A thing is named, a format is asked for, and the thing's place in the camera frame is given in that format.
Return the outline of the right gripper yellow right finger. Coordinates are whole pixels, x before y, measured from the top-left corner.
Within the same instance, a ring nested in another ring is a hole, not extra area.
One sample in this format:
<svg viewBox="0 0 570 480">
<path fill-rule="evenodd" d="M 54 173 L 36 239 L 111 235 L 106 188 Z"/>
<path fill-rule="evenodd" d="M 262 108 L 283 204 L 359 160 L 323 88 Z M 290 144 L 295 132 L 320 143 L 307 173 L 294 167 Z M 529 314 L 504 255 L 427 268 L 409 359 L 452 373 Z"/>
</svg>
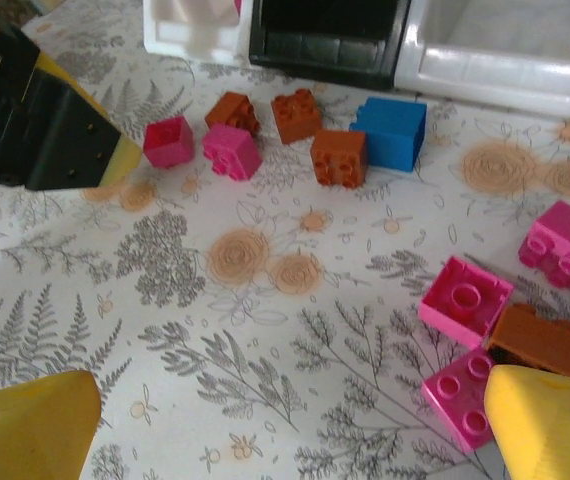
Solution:
<svg viewBox="0 0 570 480">
<path fill-rule="evenodd" d="M 511 478 L 570 480 L 570 377 L 495 366 L 484 405 Z"/>
</svg>

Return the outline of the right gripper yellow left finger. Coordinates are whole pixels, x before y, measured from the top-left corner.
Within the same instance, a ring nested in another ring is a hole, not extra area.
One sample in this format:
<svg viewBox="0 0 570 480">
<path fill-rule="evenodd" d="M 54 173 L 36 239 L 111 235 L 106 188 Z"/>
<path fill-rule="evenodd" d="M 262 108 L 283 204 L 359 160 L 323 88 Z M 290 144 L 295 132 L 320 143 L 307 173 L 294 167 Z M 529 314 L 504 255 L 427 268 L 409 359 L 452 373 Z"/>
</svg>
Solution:
<svg viewBox="0 0 570 480">
<path fill-rule="evenodd" d="M 1 389 L 0 479 L 78 479 L 100 418 L 88 371 Z"/>
</svg>

